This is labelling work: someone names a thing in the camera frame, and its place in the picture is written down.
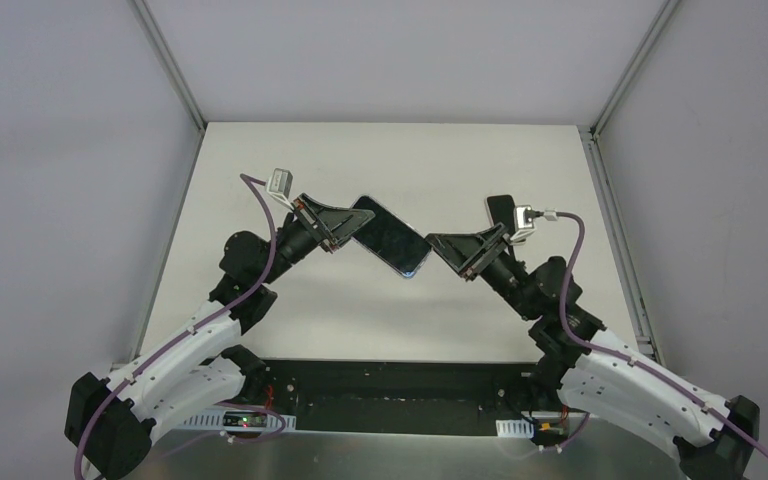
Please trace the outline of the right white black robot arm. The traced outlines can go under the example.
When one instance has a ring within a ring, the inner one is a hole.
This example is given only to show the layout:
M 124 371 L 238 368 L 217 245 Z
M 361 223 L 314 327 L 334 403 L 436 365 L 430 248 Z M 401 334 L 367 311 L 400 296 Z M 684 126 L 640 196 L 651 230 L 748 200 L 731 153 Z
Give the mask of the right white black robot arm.
M 427 235 L 460 277 L 484 280 L 522 319 L 543 356 L 529 400 L 599 417 L 676 460 L 688 479 L 742 479 L 759 437 L 760 409 L 679 378 L 620 339 L 577 305 L 581 290 L 560 256 L 534 271 L 509 253 L 503 225 L 472 234 Z

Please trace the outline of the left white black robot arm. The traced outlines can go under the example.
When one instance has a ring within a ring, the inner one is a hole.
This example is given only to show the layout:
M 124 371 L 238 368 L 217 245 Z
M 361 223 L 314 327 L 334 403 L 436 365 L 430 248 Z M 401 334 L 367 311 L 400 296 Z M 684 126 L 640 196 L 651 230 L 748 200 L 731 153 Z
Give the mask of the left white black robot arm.
M 306 194 L 290 207 L 268 240 L 250 231 L 228 238 L 220 282 L 164 344 L 104 378 L 86 373 L 73 384 L 64 435 L 77 448 L 77 478 L 89 462 L 103 478 L 121 479 L 189 416 L 233 397 L 248 405 L 263 396 L 265 365 L 240 340 L 274 305 L 269 283 L 316 248 L 338 250 L 375 217 Z

